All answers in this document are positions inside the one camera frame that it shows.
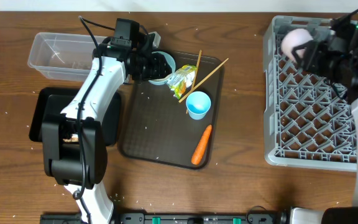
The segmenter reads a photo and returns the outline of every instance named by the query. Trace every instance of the green clip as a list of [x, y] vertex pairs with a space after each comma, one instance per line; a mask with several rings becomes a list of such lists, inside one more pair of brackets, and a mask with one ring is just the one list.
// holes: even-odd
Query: green clip
[[153, 217], [153, 224], [160, 224], [161, 223], [161, 218], [160, 217]]
[[241, 218], [233, 218], [233, 224], [241, 224]]

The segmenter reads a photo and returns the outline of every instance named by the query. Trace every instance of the dark rectangular tray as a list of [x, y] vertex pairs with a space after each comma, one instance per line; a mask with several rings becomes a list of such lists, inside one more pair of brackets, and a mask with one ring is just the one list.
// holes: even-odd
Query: dark rectangular tray
[[[176, 70], [186, 64], [197, 63], [198, 55], [169, 53], [175, 59]], [[202, 56], [196, 84], [220, 63], [217, 58]], [[211, 157], [223, 74], [224, 69], [221, 67], [197, 89], [205, 92], [212, 101], [211, 109], [198, 121], [186, 114], [186, 102], [179, 103], [167, 85], [157, 86], [149, 82], [135, 85], [119, 137], [121, 154], [187, 169], [203, 168]], [[209, 124], [212, 124], [213, 129], [208, 146], [202, 161], [195, 166], [191, 163], [191, 157]]]

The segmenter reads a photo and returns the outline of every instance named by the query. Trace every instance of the light pink round object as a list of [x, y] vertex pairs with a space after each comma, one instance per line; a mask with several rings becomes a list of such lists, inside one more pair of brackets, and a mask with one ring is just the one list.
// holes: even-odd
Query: light pink round object
[[[292, 61], [295, 61], [295, 57], [292, 55], [292, 49], [299, 45], [302, 45], [308, 41], [313, 40], [312, 36], [305, 29], [296, 29], [289, 32], [283, 39], [281, 43], [281, 50], [283, 53], [289, 57]], [[297, 54], [300, 58], [303, 58], [305, 53], [304, 49], [297, 50]]]

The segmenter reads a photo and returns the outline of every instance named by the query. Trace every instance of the white background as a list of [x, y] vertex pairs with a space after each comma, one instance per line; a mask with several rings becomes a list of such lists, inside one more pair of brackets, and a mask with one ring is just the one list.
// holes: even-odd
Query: white background
[[0, 11], [351, 12], [358, 0], [0, 0]]

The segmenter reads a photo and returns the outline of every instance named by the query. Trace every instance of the blue cup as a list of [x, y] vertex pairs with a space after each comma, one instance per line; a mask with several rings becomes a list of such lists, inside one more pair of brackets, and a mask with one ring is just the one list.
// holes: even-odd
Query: blue cup
[[191, 118], [195, 120], [203, 119], [211, 108], [211, 99], [207, 94], [196, 91], [187, 97], [186, 107]]

